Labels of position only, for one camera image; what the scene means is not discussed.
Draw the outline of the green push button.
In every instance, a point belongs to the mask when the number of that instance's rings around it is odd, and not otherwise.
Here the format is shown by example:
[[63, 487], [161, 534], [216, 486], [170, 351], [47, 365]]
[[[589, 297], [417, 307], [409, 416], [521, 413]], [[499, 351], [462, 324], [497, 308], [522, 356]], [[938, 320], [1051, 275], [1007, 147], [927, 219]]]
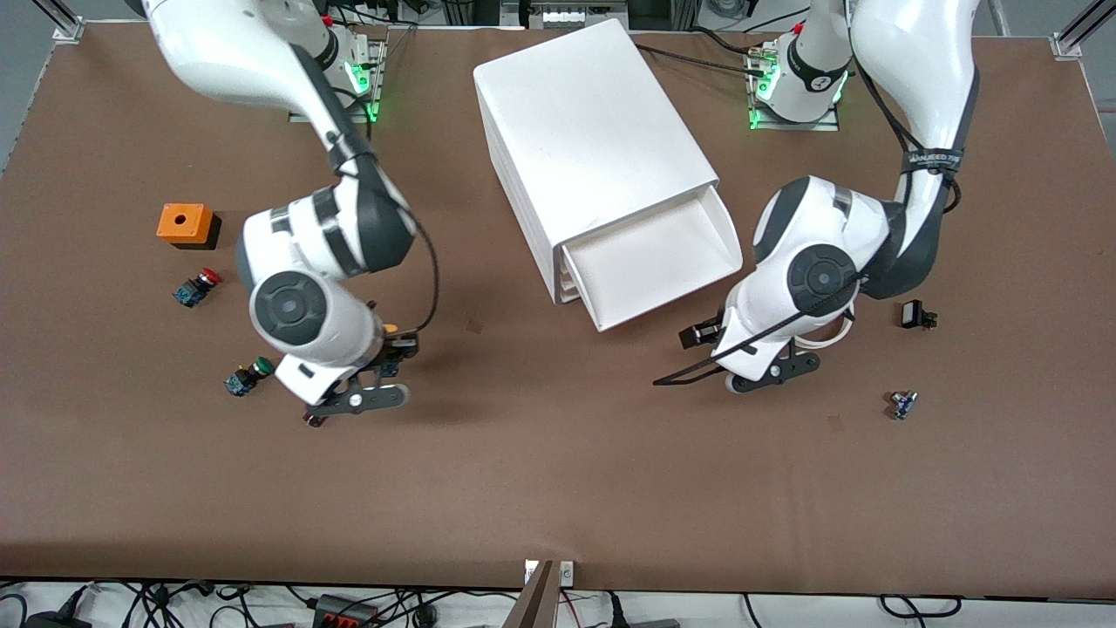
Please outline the green push button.
[[244, 397], [254, 390], [260, 381], [271, 377], [275, 369], [275, 363], [264, 358], [263, 355], [259, 355], [254, 363], [250, 363], [248, 366], [241, 365], [238, 370], [232, 373], [224, 381], [224, 386], [231, 396]]

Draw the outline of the red push button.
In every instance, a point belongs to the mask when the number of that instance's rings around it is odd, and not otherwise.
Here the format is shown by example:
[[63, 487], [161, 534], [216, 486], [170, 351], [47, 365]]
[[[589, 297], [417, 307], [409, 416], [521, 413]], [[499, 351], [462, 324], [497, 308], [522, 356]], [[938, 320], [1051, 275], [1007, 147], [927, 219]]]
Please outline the red push button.
[[217, 274], [211, 268], [203, 268], [198, 276], [187, 278], [184, 283], [181, 283], [173, 297], [179, 305], [183, 305], [187, 309], [193, 309], [220, 282], [222, 282], [221, 276]]

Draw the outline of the white drawer cabinet shell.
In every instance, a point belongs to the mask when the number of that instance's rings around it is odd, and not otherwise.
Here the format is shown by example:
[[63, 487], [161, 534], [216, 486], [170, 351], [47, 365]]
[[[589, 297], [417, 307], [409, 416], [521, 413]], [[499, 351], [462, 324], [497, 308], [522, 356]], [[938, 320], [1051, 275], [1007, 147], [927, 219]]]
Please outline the white drawer cabinet shell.
[[556, 305], [565, 243], [718, 186], [615, 19], [479, 64], [472, 76], [492, 167]]

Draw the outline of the white curved plastic clip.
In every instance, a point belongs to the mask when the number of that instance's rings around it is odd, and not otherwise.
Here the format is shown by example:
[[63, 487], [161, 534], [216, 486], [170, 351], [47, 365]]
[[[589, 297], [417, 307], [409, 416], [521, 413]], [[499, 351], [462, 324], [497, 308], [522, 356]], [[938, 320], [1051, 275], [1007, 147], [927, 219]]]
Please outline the white curved plastic clip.
[[825, 349], [825, 347], [829, 347], [836, 345], [836, 342], [840, 342], [841, 339], [847, 337], [847, 335], [850, 332], [853, 323], [854, 323], [854, 309], [853, 307], [849, 307], [849, 309], [841, 312], [841, 328], [837, 330], [837, 334], [834, 334], [833, 338], [809, 339], [804, 337], [796, 337], [793, 338], [793, 342], [796, 342], [798, 347], [801, 347], [801, 349], [805, 349], [810, 352], [816, 352]]

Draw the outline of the orange box with hole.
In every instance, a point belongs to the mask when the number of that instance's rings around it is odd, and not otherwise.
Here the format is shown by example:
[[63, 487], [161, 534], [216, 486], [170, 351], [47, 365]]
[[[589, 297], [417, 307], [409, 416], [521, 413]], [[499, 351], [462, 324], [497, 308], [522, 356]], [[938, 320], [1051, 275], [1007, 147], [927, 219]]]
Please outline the orange box with hole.
[[202, 203], [164, 204], [156, 235], [163, 242], [184, 250], [217, 250], [222, 219]]

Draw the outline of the black orange power strip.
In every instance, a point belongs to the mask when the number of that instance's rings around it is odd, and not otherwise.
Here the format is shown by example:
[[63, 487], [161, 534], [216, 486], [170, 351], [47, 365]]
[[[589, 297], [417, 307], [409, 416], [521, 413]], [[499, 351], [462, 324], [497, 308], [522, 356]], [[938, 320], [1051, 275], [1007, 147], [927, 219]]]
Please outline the black orange power strip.
[[316, 597], [311, 628], [374, 628], [378, 615], [376, 605], [323, 595]]

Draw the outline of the white terminal block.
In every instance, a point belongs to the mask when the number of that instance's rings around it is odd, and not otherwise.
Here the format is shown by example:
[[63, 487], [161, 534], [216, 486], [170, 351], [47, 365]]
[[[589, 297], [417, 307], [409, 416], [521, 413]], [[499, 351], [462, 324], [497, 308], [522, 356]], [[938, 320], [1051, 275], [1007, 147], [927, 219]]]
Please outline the white terminal block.
[[527, 27], [535, 31], [574, 31], [616, 19], [629, 25], [629, 0], [531, 0]]

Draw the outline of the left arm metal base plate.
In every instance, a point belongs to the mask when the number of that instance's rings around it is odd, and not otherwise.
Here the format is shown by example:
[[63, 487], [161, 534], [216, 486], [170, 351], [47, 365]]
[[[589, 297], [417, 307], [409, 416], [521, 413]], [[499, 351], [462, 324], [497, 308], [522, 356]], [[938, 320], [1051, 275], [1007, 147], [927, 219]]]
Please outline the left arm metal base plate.
[[822, 91], [808, 91], [793, 73], [783, 73], [773, 41], [752, 47], [745, 54], [748, 116], [751, 131], [836, 132], [840, 131], [837, 103], [847, 73], [836, 83], [822, 78]]

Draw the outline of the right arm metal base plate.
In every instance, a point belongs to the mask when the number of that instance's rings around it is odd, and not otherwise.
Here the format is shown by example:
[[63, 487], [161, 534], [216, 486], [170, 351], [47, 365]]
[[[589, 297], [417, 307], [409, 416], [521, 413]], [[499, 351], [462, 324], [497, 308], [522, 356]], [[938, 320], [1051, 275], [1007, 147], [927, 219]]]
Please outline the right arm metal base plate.
[[386, 67], [386, 40], [340, 25], [329, 28], [328, 32], [330, 35], [320, 41], [297, 38], [292, 44], [323, 56], [319, 66], [324, 78], [353, 120], [375, 122]]

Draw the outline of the brown angled post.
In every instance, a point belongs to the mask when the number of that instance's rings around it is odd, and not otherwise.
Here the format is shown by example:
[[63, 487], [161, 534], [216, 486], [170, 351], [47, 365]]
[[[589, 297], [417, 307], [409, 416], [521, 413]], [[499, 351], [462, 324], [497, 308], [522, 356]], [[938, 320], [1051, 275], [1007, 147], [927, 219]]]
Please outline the brown angled post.
[[555, 628], [561, 597], [561, 562], [540, 561], [531, 569], [522, 592], [501, 628]]

